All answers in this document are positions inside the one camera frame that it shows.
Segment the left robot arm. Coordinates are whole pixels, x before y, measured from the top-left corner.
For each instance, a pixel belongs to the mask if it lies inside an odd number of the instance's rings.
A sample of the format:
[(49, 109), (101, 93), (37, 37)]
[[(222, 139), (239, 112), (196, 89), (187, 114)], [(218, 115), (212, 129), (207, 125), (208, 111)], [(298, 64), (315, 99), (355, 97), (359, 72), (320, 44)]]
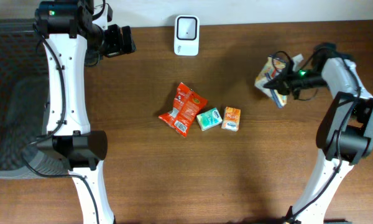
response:
[(33, 24), (49, 75), (45, 136), (34, 144), (61, 163), (61, 178), (73, 180), (84, 223), (116, 221), (103, 177), (107, 135), (91, 130), (85, 101), (85, 67), (136, 51), (131, 28), (112, 24), (112, 19), (106, 2), (96, 7), (93, 1), (42, 1)]

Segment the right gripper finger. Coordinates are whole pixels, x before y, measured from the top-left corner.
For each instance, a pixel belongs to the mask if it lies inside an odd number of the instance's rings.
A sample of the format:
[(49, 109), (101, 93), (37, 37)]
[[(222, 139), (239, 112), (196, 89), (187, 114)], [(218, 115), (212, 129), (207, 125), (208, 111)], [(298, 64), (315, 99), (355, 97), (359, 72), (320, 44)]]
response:
[(264, 88), (276, 90), (280, 95), (289, 95), (289, 87), (287, 84), (282, 80), (278, 80), (277, 78), (264, 84)]
[[(278, 54), (284, 54), (286, 59), (278, 57)], [(274, 74), (279, 75), (283, 72), (283, 70), (278, 69), (278, 67), (275, 65), (275, 61), (278, 61), (284, 65), (284, 69), (286, 69), (286, 74), (293, 73), (294, 61), (292, 60), (291, 56), (289, 56), (289, 54), (285, 51), (277, 51), (272, 54), (272, 67), (274, 69)]]

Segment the teal tissue pack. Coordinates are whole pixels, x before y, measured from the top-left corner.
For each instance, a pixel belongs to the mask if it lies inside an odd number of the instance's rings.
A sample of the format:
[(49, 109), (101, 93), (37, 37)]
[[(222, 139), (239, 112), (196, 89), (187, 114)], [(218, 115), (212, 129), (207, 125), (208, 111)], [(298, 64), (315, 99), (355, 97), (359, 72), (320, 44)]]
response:
[(198, 114), (196, 120), (202, 131), (217, 126), (223, 122), (222, 117), (217, 108), (213, 108), (204, 113)]

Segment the orange tissue pack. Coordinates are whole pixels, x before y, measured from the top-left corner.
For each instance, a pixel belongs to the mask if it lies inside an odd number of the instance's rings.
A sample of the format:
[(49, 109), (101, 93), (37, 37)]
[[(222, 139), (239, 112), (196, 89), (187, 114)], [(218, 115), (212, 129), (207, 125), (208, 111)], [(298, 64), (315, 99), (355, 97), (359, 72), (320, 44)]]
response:
[(241, 118), (241, 110), (232, 107), (225, 107), (224, 109), (224, 118), (221, 125), (222, 129), (229, 131), (238, 131), (239, 123)]

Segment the red candy bag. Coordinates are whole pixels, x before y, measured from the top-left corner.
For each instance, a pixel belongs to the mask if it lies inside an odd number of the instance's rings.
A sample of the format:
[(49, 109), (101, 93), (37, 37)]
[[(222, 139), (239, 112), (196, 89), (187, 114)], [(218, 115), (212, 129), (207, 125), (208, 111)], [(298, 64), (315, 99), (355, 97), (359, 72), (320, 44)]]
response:
[(159, 115), (159, 119), (186, 137), (197, 114), (206, 106), (208, 100), (203, 98), (184, 83), (177, 86), (173, 99), (173, 107), (167, 113)]

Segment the yellow snack bag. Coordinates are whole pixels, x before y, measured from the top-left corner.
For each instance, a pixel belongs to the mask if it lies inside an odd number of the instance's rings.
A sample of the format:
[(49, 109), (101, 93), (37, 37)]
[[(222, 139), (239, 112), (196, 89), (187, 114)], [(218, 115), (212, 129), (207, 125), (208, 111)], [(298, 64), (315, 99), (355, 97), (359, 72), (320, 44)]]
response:
[[(284, 65), (278, 61), (275, 61), (275, 65), (279, 70), (283, 70), (284, 68)], [(280, 95), (276, 90), (264, 88), (264, 84), (273, 80), (276, 76), (277, 75), (274, 74), (274, 69), (272, 67), (272, 56), (269, 55), (267, 57), (267, 62), (256, 77), (254, 86), (273, 100), (278, 108), (283, 108), (287, 104), (287, 96)]]

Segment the grey plastic mesh basket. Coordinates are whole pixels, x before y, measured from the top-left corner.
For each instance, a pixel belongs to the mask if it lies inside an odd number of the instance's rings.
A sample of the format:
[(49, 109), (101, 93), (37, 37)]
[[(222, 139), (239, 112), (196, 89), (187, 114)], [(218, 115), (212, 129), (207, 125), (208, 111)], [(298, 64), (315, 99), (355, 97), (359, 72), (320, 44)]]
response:
[(31, 145), (45, 134), (46, 54), (32, 19), (0, 20), (0, 179), (36, 179), (67, 170)]

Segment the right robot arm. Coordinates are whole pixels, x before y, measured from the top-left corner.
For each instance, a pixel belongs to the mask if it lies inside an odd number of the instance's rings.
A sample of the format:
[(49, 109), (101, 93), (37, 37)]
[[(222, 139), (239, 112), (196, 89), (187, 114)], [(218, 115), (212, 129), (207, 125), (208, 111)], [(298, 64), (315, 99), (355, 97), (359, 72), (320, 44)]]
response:
[(336, 44), (317, 45), (306, 60), (311, 68), (287, 59), (263, 85), (271, 93), (300, 99), (300, 92), (326, 87), (333, 101), (316, 134), (318, 157), (300, 198), (289, 207), (282, 223), (324, 223), (341, 182), (373, 150), (373, 96), (366, 90), (354, 59), (338, 52)]

